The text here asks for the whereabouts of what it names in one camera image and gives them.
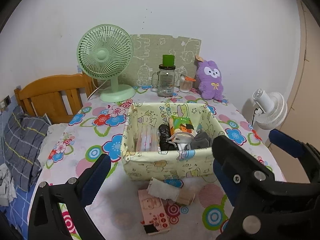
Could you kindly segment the white cloth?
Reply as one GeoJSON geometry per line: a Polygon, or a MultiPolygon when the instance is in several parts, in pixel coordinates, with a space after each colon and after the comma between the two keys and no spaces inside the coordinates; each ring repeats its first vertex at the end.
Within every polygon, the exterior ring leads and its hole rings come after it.
{"type": "Polygon", "coordinates": [[[156,178],[151,178],[149,181],[147,192],[153,197],[172,200],[184,206],[191,205],[195,199],[195,193],[193,191],[174,187],[156,178]]]}
{"type": "Polygon", "coordinates": [[[17,198],[14,179],[6,164],[0,166],[0,205],[9,206],[17,198]]]}

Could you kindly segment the pink cartoon tissue pack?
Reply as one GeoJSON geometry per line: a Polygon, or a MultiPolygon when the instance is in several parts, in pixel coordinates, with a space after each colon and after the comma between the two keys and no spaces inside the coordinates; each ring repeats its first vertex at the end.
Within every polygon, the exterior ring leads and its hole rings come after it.
{"type": "Polygon", "coordinates": [[[139,190],[138,198],[143,214],[143,227],[148,235],[170,231],[169,220],[160,198],[149,195],[147,190],[139,190]]]}

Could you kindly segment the green cartoon tissue pack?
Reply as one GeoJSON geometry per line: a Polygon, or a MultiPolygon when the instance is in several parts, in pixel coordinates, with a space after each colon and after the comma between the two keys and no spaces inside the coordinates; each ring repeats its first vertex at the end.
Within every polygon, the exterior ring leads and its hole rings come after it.
{"type": "Polygon", "coordinates": [[[188,134],[196,135],[193,123],[188,117],[179,117],[172,115],[169,118],[170,133],[173,135],[176,132],[184,132],[188,134]]]}

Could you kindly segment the black plastic bag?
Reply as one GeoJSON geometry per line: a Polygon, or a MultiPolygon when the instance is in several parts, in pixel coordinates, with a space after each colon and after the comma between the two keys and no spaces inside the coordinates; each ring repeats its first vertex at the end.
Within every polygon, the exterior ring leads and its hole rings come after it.
{"type": "Polygon", "coordinates": [[[159,146],[161,151],[175,151],[178,150],[177,145],[170,140],[171,133],[169,125],[161,124],[158,127],[159,131],[159,146]]]}

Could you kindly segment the clear pack of straws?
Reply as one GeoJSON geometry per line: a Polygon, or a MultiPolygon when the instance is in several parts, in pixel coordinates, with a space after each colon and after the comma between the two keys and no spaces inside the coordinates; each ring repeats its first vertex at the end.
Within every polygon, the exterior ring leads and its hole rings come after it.
{"type": "Polygon", "coordinates": [[[149,124],[138,127],[136,152],[160,152],[159,130],[149,124]]]}

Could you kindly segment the white tissue pack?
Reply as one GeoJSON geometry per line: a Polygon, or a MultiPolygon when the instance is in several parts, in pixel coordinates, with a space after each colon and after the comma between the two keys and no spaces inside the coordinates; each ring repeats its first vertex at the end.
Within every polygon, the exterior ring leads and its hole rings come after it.
{"type": "Polygon", "coordinates": [[[188,132],[175,132],[166,141],[173,144],[179,151],[183,151],[185,146],[191,143],[195,139],[195,136],[188,132]]]}

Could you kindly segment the beige door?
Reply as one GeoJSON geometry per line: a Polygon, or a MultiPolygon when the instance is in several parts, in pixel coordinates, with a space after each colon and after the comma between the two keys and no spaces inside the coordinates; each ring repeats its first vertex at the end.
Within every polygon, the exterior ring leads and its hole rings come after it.
{"type": "Polygon", "coordinates": [[[288,112],[279,129],[319,148],[319,26],[301,0],[272,10],[266,90],[280,92],[288,112]]]}

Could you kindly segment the crumpled white cloth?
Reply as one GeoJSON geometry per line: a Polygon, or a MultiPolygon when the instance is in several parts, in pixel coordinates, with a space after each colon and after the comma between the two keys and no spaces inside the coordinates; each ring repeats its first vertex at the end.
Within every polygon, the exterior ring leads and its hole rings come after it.
{"type": "Polygon", "coordinates": [[[17,198],[14,179],[6,164],[0,166],[0,205],[9,206],[17,198]]]}

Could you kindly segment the white folded blanket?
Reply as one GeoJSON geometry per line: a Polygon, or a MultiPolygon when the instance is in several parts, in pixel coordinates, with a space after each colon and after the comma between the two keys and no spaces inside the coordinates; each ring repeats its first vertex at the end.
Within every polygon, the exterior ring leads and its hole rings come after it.
{"type": "Polygon", "coordinates": [[[60,137],[63,135],[63,132],[65,131],[67,126],[68,124],[66,123],[60,123],[53,124],[48,127],[47,135],[41,144],[39,156],[37,158],[41,168],[44,167],[50,152],[52,151],[53,147],[58,142],[60,137]]]}

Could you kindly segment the wooden bed headboard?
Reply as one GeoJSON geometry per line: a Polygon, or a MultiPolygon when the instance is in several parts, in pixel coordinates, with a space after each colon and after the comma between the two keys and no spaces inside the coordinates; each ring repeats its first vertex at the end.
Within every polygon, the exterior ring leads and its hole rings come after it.
{"type": "Polygon", "coordinates": [[[97,80],[86,74],[52,75],[35,80],[14,90],[16,100],[30,116],[47,115],[53,124],[68,123],[80,111],[83,103],[80,90],[89,96],[97,80]]]}

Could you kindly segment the glass mason jar mug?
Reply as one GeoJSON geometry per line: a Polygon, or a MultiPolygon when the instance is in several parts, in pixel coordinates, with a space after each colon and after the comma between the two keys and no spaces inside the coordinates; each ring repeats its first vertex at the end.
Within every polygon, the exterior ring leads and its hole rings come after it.
{"type": "Polygon", "coordinates": [[[159,70],[152,74],[151,85],[160,97],[171,97],[175,87],[175,66],[159,65],[159,70]]]}

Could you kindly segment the green cup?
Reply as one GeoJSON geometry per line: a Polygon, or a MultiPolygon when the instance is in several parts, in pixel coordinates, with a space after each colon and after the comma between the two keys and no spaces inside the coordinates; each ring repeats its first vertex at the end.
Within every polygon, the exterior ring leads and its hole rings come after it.
{"type": "Polygon", "coordinates": [[[163,55],[162,64],[164,67],[173,67],[175,65],[174,55],[163,55]]]}

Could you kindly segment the green cartoon placemat board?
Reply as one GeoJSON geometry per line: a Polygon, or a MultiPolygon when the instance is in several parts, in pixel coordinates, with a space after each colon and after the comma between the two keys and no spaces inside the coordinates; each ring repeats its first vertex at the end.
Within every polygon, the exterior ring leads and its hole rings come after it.
{"type": "Polygon", "coordinates": [[[176,66],[175,86],[180,75],[195,77],[195,56],[200,53],[201,40],[171,35],[133,34],[133,57],[129,66],[119,75],[119,83],[131,86],[149,86],[153,73],[159,71],[163,55],[174,55],[176,66]]]}

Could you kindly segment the green desk fan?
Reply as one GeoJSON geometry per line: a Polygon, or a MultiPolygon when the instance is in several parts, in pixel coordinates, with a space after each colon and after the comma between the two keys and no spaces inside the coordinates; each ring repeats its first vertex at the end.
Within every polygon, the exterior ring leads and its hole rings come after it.
{"type": "Polygon", "coordinates": [[[89,77],[110,81],[100,93],[104,102],[120,102],[132,98],[136,91],[120,84],[118,76],[129,66],[133,57],[131,36],[121,27],[101,24],[87,31],[76,51],[80,69],[89,77]]]}

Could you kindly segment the wall power socket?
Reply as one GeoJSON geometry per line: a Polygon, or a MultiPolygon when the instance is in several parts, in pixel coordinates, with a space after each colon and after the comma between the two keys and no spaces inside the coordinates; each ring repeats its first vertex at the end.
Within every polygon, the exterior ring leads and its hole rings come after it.
{"type": "Polygon", "coordinates": [[[1,111],[5,110],[10,104],[11,104],[10,96],[6,96],[6,97],[0,102],[0,109],[1,109],[1,111]]]}

